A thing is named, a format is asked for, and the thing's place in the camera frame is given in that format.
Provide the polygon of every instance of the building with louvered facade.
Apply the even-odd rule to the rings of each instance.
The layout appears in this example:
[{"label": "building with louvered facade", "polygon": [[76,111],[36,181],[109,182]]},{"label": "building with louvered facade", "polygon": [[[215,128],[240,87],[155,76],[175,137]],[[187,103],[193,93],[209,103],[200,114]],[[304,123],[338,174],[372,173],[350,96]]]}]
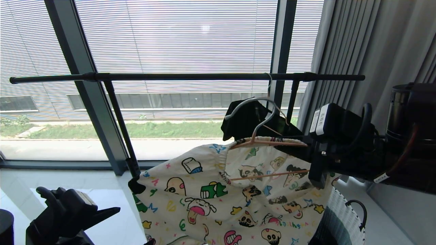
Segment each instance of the building with louvered facade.
[{"label": "building with louvered facade", "polygon": [[[76,0],[99,72],[269,72],[276,0]],[[288,73],[310,71],[323,1],[299,0]],[[11,76],[70,74],[42,0],[1,0],[0,114],[87,121],[74,82],[12,85]],[[222,119],[231,101],[266,96],[268,81],[114,81],[126,120]],[[292,81],[286,81],[286,109]],[[293,113],[307,83],[300,84]]]}]

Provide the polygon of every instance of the gray and white basket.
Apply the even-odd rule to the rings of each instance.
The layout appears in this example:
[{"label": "gray and white basket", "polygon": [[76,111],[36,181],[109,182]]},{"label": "gray and white basket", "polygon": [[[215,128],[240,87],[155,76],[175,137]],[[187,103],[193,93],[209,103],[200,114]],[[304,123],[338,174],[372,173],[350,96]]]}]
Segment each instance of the gray and white basket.
[{"label": "gray and white basket", "polygon": [[[362,222],[350,206],[352,202],[362,206],[364,212]],[[366,208],[360,201],[347,201],[336,188],[333,188],[324,216],[309,244],[363,245],[365,243],[366,217]]]}]

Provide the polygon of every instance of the curtain fold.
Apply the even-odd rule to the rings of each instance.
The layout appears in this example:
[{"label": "curtain fold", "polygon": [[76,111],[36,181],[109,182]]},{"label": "curtain fold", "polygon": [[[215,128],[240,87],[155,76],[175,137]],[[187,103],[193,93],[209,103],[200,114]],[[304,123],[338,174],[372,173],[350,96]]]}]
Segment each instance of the curtain fold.
[{"label": "curtain fold", "polygon": [[298,127],[307,133],[314,111],[328,103],[360,114],[374,108],[385,132],[392,86],[434,82],[436,1],[325,1],[312,61],[319,74],[362,74],[365,81],[315,81],[306,90]]}]

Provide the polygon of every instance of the colorful pattern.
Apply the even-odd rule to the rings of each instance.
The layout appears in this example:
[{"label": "colorful pattern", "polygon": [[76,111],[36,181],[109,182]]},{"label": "colorful pattern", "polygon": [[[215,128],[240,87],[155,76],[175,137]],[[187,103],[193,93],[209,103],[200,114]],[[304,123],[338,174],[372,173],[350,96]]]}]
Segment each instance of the colorful pattern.
[{"label": "colorful pattern", "polygon": [[[318,190],[307,173],[259,177],[309,169],[310,163],[267,145],[229,150],[243,142],[199,146],[132,179],[146,236],[162,245],[307,244],[332,185]],[[238,177],[249,179],[229,180]]]}]

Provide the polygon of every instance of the tile floor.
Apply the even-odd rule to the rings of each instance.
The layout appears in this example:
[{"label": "tile floor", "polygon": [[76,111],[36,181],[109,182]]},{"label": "tile floor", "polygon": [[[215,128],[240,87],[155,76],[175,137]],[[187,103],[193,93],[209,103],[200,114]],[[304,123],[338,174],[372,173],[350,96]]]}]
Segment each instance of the tile floor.
[{"label": "tile floor", "polygon": [[[96,245],[141,245],[145,235],[127,182],[130,175],[115,176],[112,171],[0,170],[0,208],[14,214],[15,244],[25,244],[29,223],[46,207],[35,189],[77,189],[87,193],[99,209],[121,207],[121,211],[86,231]],[[366,244],[412,245],[400,229],[365,193],[353,178],[340,181],[337,188],[347,199],[358,199],[368,209]],[[354,206],[359,217],[362,211]]]}]

